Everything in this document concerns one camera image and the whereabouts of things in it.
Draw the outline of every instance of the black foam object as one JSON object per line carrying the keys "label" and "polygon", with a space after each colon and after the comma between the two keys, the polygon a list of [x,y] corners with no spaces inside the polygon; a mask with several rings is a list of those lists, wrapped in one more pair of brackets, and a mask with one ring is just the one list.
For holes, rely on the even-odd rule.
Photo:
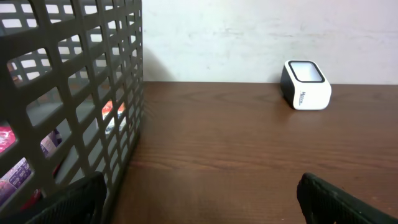
{"label": "black foam object", "polygon": [[106,198],[101,172],[94,172],[0,223],[100,223]]}
{"label": "black foam object", "polygon": [[311,173],[297,186],[307,224],[398,224],[398,220],[360,201]]}

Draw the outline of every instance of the packaged item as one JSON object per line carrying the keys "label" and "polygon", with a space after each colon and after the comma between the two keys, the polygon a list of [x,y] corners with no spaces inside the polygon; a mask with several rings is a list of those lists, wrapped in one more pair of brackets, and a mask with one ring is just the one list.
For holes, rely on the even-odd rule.
{"label": "packaged item", "polygon": [[[105,104],[104,108],[102,108],[102,119],[105,119],[105,117],[107,117],[109,112],[111,112],[112,107],[113,107],[112,101],[109,100]],[[122,103],[122,105],[118,109],[118,118],[120,118],[122,116],[123,111],[124,111],[124,103]],[[124,125],[126,125],[126,118],[123,118],[123,120],[120,123],[120,127],[119,127],[120,131],[123,129]],[[105,134],[110,134],[111,131],[113,130],[113,128],[114,128],[114,118],[111,119],[108,126],[106,127]]]}
{"label": "packaged item", "polygon": [[[10,127],[0,126],[0,153],[13,144],[15,140],[16,137]],[[40,143],[44,156],[47,157],[49,153],[53,152],[61,141],[61,136],[57,130],[48,134]],[[0,206],[25,182],[31,172],[28,162],[23,158],[0,178]],[[32,205],[38,201],[40,197],[40,190],[36,190],[22,209]]]}

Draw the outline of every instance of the wooden table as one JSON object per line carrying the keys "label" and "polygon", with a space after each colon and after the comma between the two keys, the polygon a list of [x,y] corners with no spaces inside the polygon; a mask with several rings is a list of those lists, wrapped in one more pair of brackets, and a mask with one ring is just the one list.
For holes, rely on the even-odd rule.
{"label": "wooden table", "polygon": [[277,84],[146,83],[113,223],[305,223],[310,171],[398,217],[398,86],[333,85],[295,111]]}

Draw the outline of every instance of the gray plastic basket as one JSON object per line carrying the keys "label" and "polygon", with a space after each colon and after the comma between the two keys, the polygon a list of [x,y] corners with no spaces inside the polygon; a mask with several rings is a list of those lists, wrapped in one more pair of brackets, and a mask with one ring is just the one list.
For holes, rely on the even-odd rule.
{"label": "gray plastic basket", "polygon": [[[141,0],[0,1],[0,126],[16,136],[0,154],[0,177],[22,158],[32,170],[0,217],[37,189],[46,197],[96,170],[106,215],[142,120],[141,9]],[[40,142],[54,129],[62,143],[45,157]]]}

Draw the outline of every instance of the white device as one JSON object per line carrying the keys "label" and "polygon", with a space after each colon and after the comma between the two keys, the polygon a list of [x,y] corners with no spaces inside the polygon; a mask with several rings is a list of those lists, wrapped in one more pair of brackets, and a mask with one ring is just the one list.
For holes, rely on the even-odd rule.
{"label": "white device", "polygon": [[331,86],[318,65],[309,60],[285,62],[280,88],[296,110],[323,110],[330,101]]}

